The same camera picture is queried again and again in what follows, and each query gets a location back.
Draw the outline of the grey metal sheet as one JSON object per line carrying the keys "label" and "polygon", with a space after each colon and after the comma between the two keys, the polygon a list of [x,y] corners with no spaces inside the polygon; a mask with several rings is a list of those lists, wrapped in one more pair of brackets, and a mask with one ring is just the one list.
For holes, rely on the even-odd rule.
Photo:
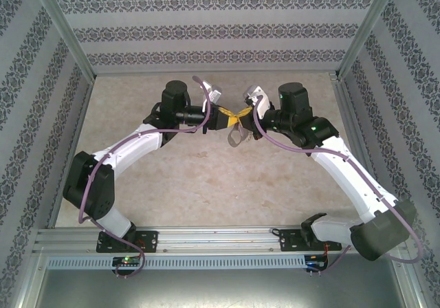
{"label": "grey metal sheet", "polygon": [[83,256],[41,257],[20,308],[428,308],[412,267],[346,255],[322,273],[302,269],[151,269],[120,280]]}

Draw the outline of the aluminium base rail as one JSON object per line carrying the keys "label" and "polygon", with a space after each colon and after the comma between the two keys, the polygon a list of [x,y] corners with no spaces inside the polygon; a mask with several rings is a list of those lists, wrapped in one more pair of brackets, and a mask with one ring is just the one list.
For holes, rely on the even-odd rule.
{"label": "aluminium base rail", "polygon": [[[280,239],[272,226],[242,227],[140,227],[156,231],[156,255],[281,255]],[[42,229],[33,254],[47,256],[96,255],[99,229],[88,227]]]}

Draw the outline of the silver keyring with chain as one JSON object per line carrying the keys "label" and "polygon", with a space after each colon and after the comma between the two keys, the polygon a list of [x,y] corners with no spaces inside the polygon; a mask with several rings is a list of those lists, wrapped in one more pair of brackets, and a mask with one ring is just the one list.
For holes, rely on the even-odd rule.
{"label": "silver keyring with chain", "polygon": [[246,142],[251,138],[251,132],[243,128],[239,123],[236,123],[227,136],[228,144],[232,148],[238,147],[241,143]]}

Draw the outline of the aluminium frame post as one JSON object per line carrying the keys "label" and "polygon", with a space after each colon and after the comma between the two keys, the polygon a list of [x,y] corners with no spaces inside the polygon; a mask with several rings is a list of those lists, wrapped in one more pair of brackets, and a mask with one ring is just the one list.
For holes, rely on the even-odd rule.
{"label": "aluminium frame post", "polygon": [[374,28],[377,20],[380,17],[380,14],[382,13],[382,10],[387,3],[388,0],[372,1],[371,6],[366,13],[366,16],[364,17],[357,33],[354,36],[352,43],[350,44],[344,58],[342,59],[342,62],[340,63],[338,70],[336,71],[336,76],[338,80],[342,80],[349,72],[352,64],[355,62],[358,54],[360,53],[360,50],[362,49],[365,40],[368,38],[369,34]]}
{"label": "aluminium frame post", "polygon": [[47,13],[52,19],[52,22],[56,26],[59,34],[63,38],[64,42],[68,46],[72,53],[76,63],[87,79],[88,83],[94,83],[96,79],[96,73],[93,70],[86,53],[83,51],[71,25],[69,24],[66,16],[64,15],[57,0],[40,0],[46,9]]}

